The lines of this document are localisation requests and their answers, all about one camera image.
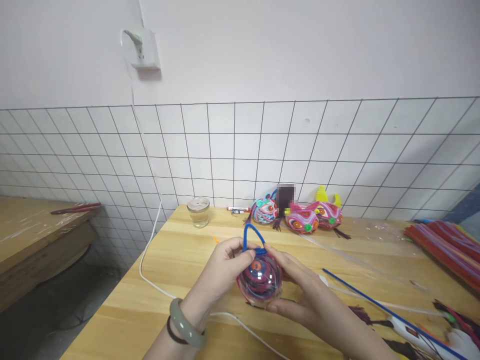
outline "floor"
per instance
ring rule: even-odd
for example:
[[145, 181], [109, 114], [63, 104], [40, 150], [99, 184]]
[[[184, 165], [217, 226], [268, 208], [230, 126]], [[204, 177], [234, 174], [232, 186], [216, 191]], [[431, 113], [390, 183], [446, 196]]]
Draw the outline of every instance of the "floor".
[[118, 284], [118, 269], [84, 261], [0, 313], [2, 359], [57, 360]]

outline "glass jar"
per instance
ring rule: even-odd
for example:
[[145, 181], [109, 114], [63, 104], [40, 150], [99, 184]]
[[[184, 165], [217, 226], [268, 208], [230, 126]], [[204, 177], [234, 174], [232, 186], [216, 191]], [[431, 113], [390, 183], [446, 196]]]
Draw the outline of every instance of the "glass jar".
[[193, 226], [204, 228], [209, 223], [210, 201], [205, 197], [195, 197], [186, 205], [190, 213]]

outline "bundle of pipe cleaners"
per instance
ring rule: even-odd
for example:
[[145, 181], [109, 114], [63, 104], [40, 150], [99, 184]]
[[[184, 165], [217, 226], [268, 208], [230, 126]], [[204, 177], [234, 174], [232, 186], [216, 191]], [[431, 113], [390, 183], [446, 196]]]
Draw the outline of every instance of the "bundle of pipe cleaners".
[[480, 244], [459, 226], [434, 221], [404, 233], [480, 294]]

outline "brown tassel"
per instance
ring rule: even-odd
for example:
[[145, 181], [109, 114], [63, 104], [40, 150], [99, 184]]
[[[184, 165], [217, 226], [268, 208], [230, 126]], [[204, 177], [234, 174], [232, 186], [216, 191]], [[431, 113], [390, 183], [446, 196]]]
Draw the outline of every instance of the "brown tassel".
[[342, 237], [344, 239], [350, 240], [352, 237], [350, 235], [347, 235], [344, 232], [341, 232], [339, 229], [334, 228], [333, 231], [336, 233], [338, 237]]

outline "white cable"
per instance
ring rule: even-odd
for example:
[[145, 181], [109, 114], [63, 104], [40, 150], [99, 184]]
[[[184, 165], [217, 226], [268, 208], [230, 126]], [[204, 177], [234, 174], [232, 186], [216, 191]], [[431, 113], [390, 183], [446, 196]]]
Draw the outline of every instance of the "white cable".
[[[123, 33], [125, 32], [125, 30], [121, 30], [120, 31], [120, 45], [123, 47], [123, 41], [122, 41], [122, 35]], [[130, 74], [130, 67], [129, 67], [129, 64], [127, 62], [127, 59], [125, 58], [125, 56], [123, 57], [123, 60], [125, 61], [125, 66], [126, 66], [126, 70], [128, 72], [128, 77], [130, 78], [130, 90], [131, 90], [131, 107], [132, 107], [132, 110], [133, 110], [133, 117], [135, 117], [135, 121], [138, 125], [138, 130], [140, 131], [140, 134], [143, 136], [144, 133], [142, 131], [142, 126], [140, 124], [140, 121], [137, 117], [137, 113], [135, 112], [135, 97], [134, 97], [134, 86], [133, 86], [133, 80], [132, 80], [132, 75]], [[148, 159], [148, 163], [150, 164], [150, 156], [149, 156], [149, 152], [147, 150], [147, 147], [145, 145], [143, 145], [143, 149], [145, 150], [145, 154], [146, 154], [146, 157]], [[150, 235], [150, 240], [148, 240], [148, 243], [146, 244], [146, 247], [145, 247], [145, 250], [143, 251], [143, 254], [141, 255], [141, 259], [140, 259], [140, 265], [139, 265], [139, 269], [138, 269], [138, 272], [140, 273], [140, 277], [145, 280], [148, 284], [150, 284], [152, 287], [154, 287], [155, 289], [157, 289], [159, 292], [161, 292], [162, 294], [164, 294], [165, 296], [171, 298], [171, 299], [176, 299], [177, 297], [172, 295], [171, 293], [163, 290], [161, 287], [159, 287], [158, 285], [154, 284], [153, 282], [151, 282], [150, 280], [148, 280], [143, 272], [142, 272], [142, 265], [144, 263], [144, 258], [145, 258], [145, 255], [147, 254], [147, 250], [150, 246], [150, 243], [152, 242], [153, 238], [154, 238], [154, 235], [155, 235], [155, 228], [157, 226], [157, 222], [159, 220], [159, 215], [160, 215], [160, 211], [162, 209], [162, 192], [160, 191], [160, 187], [158, 186], [158, 183], [157, 183], [157, 175], [156, 173], [153, 174], [154, 178], [155, 178], [155, 183], [157, 184], [157, 190], [159, 192], [159, 198], [160, 198], [160, 205], [158, 206], [158, 211], [156, 213], [156, 218], [155, 218], [155, 222], [153, 223], [153, 229], [151, 231], [151, 235]], [[235, 321], [237, 321], [240, 326], [242, 328], [244, 328], [246, 331], [248, 331], [254, 338], [256, 338], [258, 341], [260, 341], [263, 345], [265, 345], [267, 348], [269, 348], [271, 351], [273, 351], [275, 354], [277, 354], [279, 357], [281, 357], [282, 359], [284, 360], [291, 360], [289, 359], [288, 357], [286, 357], [285, 355], [281, 354], [280, 352], [278, 352], [277, 350], [275, 350], [273, 347], [271, 347], [269, 344], [267, 344], [265, 342], [265, 340], [263, 340], [260, 336], [258, 336], [256, 333], [254, 333], [247, 325], [245, 325], [245, 323], [240, 320], [237, 316], [233, 315], [232, 313], [229, 313], [229, 312], [213, 312], [210, 314], [211, 317], [217, 317], [217, 316], [227, 316], [227, 317], [230, 317], [232, 319], [234, 319]]]

